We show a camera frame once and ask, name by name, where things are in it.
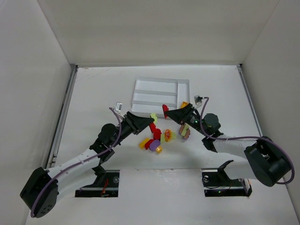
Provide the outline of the yellow striped lego brick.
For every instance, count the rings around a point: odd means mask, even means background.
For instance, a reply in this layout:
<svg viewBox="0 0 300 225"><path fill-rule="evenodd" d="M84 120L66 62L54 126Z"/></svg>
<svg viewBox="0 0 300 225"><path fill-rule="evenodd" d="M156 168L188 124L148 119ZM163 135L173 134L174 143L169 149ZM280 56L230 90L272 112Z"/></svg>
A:
<svg viewBox="0 0 300 225"><path fill-rule="evenodd" d="M184 108L184 107L186 107L187 105L188 105L188 102L183 101L182 104L181 104L181 106L180 106L180 108Z"/></svg>

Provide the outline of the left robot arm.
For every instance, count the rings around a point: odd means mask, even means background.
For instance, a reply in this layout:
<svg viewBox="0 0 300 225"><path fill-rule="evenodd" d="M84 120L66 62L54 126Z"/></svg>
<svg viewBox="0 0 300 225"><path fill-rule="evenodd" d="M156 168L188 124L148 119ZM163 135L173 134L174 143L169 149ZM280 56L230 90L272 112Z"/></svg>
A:
<svg viewBox="0 0 300 225"><path fill-rule="evenodd" d="M77 190L84 184L76 179L90 172L92 177L104 173L101 165L114 154L114 148L129 135L138 135L154 120L127 112L118 124L103 125L95 142L73 159L55 167L35 169L20 192L21 199L30 209L32 218L49 213L56 202L68 191Z"/></svg>

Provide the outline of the small red lego brick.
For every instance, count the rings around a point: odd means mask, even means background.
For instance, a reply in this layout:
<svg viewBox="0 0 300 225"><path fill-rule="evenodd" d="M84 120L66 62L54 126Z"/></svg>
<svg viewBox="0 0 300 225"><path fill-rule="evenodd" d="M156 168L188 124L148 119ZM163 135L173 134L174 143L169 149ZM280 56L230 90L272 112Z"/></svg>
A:
<svg viewBox="0 0 300 225"><path fill-rule="evenodd" d="M164 118L167 119L168 116L167 116L166 113L169 111L169 108L168 108L167 105L163 104L163 105L162 105L162 109L163 109Z"/></svg>

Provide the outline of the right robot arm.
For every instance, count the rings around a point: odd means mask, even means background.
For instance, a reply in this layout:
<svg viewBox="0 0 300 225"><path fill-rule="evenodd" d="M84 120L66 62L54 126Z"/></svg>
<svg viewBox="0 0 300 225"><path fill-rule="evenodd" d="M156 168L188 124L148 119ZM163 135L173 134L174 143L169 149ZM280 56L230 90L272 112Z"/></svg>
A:
<svg viewBox="0 0 300 225"><path fill-rule="evenodd" d="M213 113L204 114L191 103L185 107L168 110L163 106L164 116L180 125L189 125L201 133L204 147L215 153L227 153L242 158L240 163L229 162L224 168L225 174L234 179L256 179L268 187L282 185L281 179L291 172L293 181L295 169L291 159L270 138L256 136L230 137L220 132L221 124Z"/></svg>

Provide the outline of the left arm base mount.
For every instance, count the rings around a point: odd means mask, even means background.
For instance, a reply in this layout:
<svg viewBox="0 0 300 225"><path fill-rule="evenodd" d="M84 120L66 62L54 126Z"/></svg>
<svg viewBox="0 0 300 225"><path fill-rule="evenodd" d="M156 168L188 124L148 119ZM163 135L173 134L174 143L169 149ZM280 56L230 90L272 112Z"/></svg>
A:
<svg viewBox="0 0 300 225"><path fill-rule="evenodd" d="M75 191L77 198L114 198L119 195L120 170L93 168L96 178L93 183Z"/></svg>

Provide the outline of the light green lego piece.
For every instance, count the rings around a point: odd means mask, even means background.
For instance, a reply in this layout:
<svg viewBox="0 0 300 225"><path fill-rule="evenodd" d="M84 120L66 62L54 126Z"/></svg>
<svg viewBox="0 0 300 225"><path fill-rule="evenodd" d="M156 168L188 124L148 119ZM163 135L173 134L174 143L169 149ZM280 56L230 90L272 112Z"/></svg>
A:
<svg viewBox="0 0 300 225"><path fill-rule="evenodd" d="M154 120L153 123L156 124L158 120L157 115L155 113L151 113L150 117Z"/></svg>

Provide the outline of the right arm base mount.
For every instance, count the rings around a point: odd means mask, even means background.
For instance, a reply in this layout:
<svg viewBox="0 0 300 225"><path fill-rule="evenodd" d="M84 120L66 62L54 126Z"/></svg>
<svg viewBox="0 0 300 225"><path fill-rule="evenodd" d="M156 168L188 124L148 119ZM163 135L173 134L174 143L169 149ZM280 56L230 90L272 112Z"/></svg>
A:
<svg viewBox="0 0 300 225"><path fill-rule="evenodd" d="M252 186L249 180L230 179L225 168L232 163L228 160L218 168L202 169L202 185L205 197L250 197Z"/></svg>

